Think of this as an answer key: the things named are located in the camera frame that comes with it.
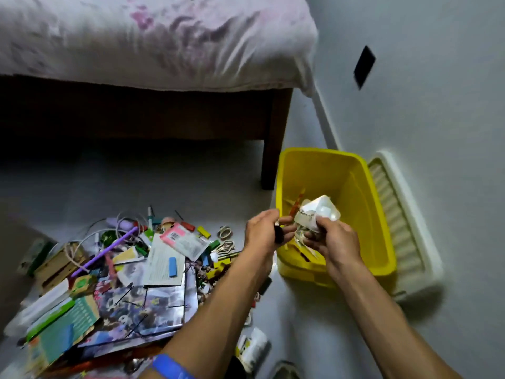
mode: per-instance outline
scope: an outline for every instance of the wooden bed frame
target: wooden bed frame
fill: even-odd
[[[43,137],[261,139],[272,190],[292,89],[173,92],[0,76],[6,134]]]

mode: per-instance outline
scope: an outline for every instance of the bed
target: bed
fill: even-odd
[[[0,0],[0,122],[35,136],[261,139],[273,188],[316,43],[305,0]]]

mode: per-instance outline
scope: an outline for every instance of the forearm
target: forearm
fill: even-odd
[[[383,376],[459,377],[409,326],[363,264],[346,266],[336,280]]]
[[[195,378],[224,375],[254,296],[264,280],[259,261],[244,253],[219,281],[209,299],[163,349]],[[147,370],[142,379],[158,374]]]

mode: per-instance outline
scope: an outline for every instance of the shoe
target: shoe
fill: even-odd
[[[277,363],[270,377],[272,379],[301,379],[301,374],[293,363],[281,361]]]

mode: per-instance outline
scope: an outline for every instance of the purple stick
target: purple stick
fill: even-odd
[[[124,234],[121,238],[119,238],[118,240],[115,240],[114,242],[112,242],[112,244],[107,247],[105,250],[102,250],[98,253],[98,255],[96,257],[94,257],[91,261],[85,263],[83,265],[84,268],[88,268],[89,266],[91,266],[93,263],[95,263],[98,259],[100,259],[101,257],[103,257],[106,253],[108,253],[110,250],[112,250],[113,248],[115,248],[117,245],[119,245],[121,242],[123,242],[126,238],[128,238],[130,235],[132,235],[134,232],[136,232],[138,230],[138,227],[135,226],[133,229],[131,229],[129,232],[127,232],[126,234]],[[79,273],[81,271],[84,271],[83,269],[79,268],[77,271],[75,271],[71,277],[72,278],[75,278],[77,275],[79,275]]]

